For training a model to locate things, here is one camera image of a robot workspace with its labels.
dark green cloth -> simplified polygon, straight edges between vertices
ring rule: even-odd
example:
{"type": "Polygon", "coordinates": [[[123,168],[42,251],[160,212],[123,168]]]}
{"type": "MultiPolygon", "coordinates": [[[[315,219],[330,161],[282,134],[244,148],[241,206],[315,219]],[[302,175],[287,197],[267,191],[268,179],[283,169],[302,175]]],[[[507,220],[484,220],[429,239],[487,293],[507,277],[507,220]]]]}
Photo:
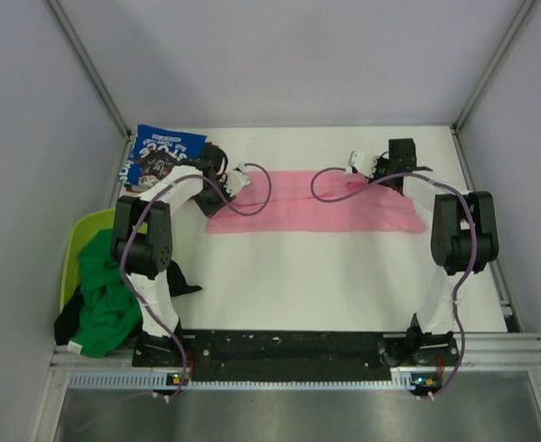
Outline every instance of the dark green cloth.
{"type": "Polygon", "coordinates": [[[111,229],[100,230],[78,255],[85,305],[71,342],[82,345],[81,355],[107,355],[142,320],[137,299],[123,285],[120,266],[110,257],[111,233],[111,229]]]}

pink cloth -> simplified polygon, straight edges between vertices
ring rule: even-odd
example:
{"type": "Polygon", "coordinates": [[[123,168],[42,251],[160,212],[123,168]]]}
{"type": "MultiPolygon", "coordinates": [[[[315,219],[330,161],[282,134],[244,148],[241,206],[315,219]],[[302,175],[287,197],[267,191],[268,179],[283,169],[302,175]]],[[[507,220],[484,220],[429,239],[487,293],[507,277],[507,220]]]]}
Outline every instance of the pink cloth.
{"type": "MultiPolygon", "coordinates": [[[[271,172],[272,196],[258,215],[241,216],[225,207],[207,223],[208,233],[245,232],[367,232],[420,233],[426,229],[413,202],[383,186],[361,192],[339,203],[321,203],[312,196],[309,183],[315,172],[271,172]]],[[[262,172],[248,173],[252,184],[233,201],[242,212],[256,210],[266,199],[267,179],[262,172]]],[[[316,193],[336,198],[366,185],[366,179],[330,171],[316,181],[316,193]]]]}

white wall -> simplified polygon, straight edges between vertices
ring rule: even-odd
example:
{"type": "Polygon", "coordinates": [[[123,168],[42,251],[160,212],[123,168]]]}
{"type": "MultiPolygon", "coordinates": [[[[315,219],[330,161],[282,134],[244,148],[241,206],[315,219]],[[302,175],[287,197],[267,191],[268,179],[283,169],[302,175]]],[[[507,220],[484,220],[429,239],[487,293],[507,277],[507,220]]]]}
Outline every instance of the white wall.
{"type": "Polygon", "coordinates": [[[68,232],[106,201],[120,151],[43,2],[0,0],[1,442],[37,411],[68,232]]]}
{"type": "Polygon", "coordinates": [[[501,259],[524,320],[541,331],[541,1],[464,139],[495,197],[501,259]]]}
{"type": "Polygon", "coordinates": [[[451,123],[522,0],[62,0],[128,124],[451,123]]]}

purple cable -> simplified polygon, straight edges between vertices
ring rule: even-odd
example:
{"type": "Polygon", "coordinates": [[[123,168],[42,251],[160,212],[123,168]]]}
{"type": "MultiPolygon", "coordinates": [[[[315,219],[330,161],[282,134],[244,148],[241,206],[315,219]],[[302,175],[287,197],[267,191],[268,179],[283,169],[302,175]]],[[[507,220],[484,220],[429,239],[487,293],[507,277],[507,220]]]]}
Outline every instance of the purple cable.
{"type": "Polygon", "coordinates": [[[174,182],[172,182],[171,184],[166,186],[162,191],[157,193],[154,196],[154,198],[152,198],[152,200],[146,205],[146,207],[144,208],[144,210],[140,214],[140,217],[138,218],[137,222],[135,223],[135,226],[133,226],[132,234],[130,235],[129,239],[127,240],[127,243],[125,244],[125,249],[123,249],[123,254],[121,255],[121,264],[120,264],[121,280],[130,289],[130,291],[135,295],[135,297],[137,297],[138,301],[142,305],[145,306],[145,311],[148,313],[148,315],[150,315],[150,317],[154,320],[154,322],[156,324],[158,324],[160,327],[162,327],[162,329],[170,335],[170,337],[174,341],[175,345],[178,347],[178,350],[180,351],[180,355],[182,357],[182,375],[181,375],[181,378],[180,378],[180,383],[178,384],[178,388],[172,394],[171,399],[175,398],[176,396],[178,396],[180,394],[180,392],[182,391],[182,387],[184,386],[185,379],[187,378],[187,366],[188,366],[187,353],[185,352],[185,349],[182,346],[182,343],[180,342],[180,340],[177,338],[177,336],[175,336],[174,331],[170,330],[167,327],[167,325],[160,318],[158,318],[158,316],[154,313],[154,311],[150,308],[150,306],[147,305],[145,298],[135,290],[135,288],[133,287],[133,284],[130,282],[129,278],[127,277],[127,274],[125,273],[125,263],[127,262],[128,255],[130,254],[130,248],[132,247],[132,244],[133,244],[133,242],[135,240],[135,237],[138,235],[138,232],[140,231],[140,226],[142,225],[142,223],[144,222],[144,220],[148,216],[148,213],[150,212],[150,209],[152,208],[154,203],[156,201],[158,201],[167,192],[169,192],[174,186],[176,186],[177,184],[179,184],[179,183],[181,183],[181,182],[183,182],[185,180],[199,179],[199,180],[205,181],[207,184],[209,184],[212,187],[212,189],[214,189],[217,192],[217,194],[220,196],[220,198],[225,203],[225,205],[227,205],[227,207],[230,210],[237,213],[238,215],[254,216],[254,215],[257,215],[260,212],[262,212],[265,209],[265,207],[268,205],[269,201],[271,200],[271,193],[272,193],[271,175],[269,174],[269,172],[265,168],[263,168],[262,166],[260,166],[260,165],[258,165],[256,163],[246,163],[245,166],[247,166],[247,167],[251,166],[251,167],[262,170],[262,172],[266,175],[267,180],[269,182],[269,194],[267,195],[267,198],[264,201],[264,203],[257,210],[255,210],[254,212],[250,212],[250,213],[240,212],[239,210],[235,209],[235,207],[233,207],[230,204],[230,202],[227,200],[227,198],[225,198],[224,193],[217,187],[217,184],[214,181],[210,180],[207,177],[203,177],[202,175],[198,175],[198,174],[185,175],[184,177],[180,177],[178,180],[175,180],[174,182]]]}
{"type": "Polygon", "coordinates": [[[469,210],[469,204],[466,202],[465,197],[459,192],[457,189],[455,189],[452,186],[449,186],[448,184],[444,184],[443,182],[439,182],[436,180],[431,180],[428,177],[425,177],[423,175],[420,175],[419,173],[413,173],[413,172],[400,172],[400,173],[393,173],[391,175],[387,175],[386,177],[380,178],[378,180],[372,181],[368,183],[365,187],[362,189],[359,189],[354,192],[350,192],[346,195],[343,195],[338,198],[334,198],[332,200],[328,200],[325,198],[322,198],[319,196],[315,189],[314,184],[316,183],[317,178],[319,178],[322,174],[331,171],[331,170],[339,170],[344,171],[344,168],[327,168],[320,170],[316,175],[314,175],[314,178],[312,178],[310,182],[310,190],[311,194],[314,196],[315,199],[318,201],[321,201],[322,203],[339,203],[340,201],[348,200],[349,198],[358,195],[361,192],[366,191],[367,189],[370,189],[371,187],[376,186],[377,184],[381,184],[382,182],[386,182],[389,180],[394,180],[395,178],[404,178],[404,177],[411,177],[411,178],[417,178],[419,180],[423,180],[426,182],[429,182],[430,184],[434,185],[435,187],[438,187],[440,189],[444,189],[450,193],[453,193],[461,206],[463,207],[463,210],[465,211],[465,218],[469,225],[469,233],[471,235],[471,255],[469,256],[469,262],[466,266],[465,272],[461,276],[461,278],[457,281],[455,286],[453,287],[453,316],[455,317],[456,325],[458,326],[459,335],[461,337],[461,351],[458,356],[458,360],[456,361],[455,367],[453,368],[453,371],[448,376],[448,379],[444,384],[441,386],[441,388],[432,394],[432,398],[435,399],[438,396],[440,396],[446,389],[448,388],[448,385],[453,381],[453,379],[456,376],[456,373],[458,372],[459,367],[463,364],[463,358],[465,357],[465,344],[466,344],[466,336],[465,336],[465,328],[463,327],[463,323],[461,322],[459,316],[458,316],[458,289],[463,285],[467,277],[473,272],[473,269],[475,268],[475,261],[477,260],[477,231],[475,227],[475,221],[473,220],[473,216],[471,215],[471,211],[469,210]]]}

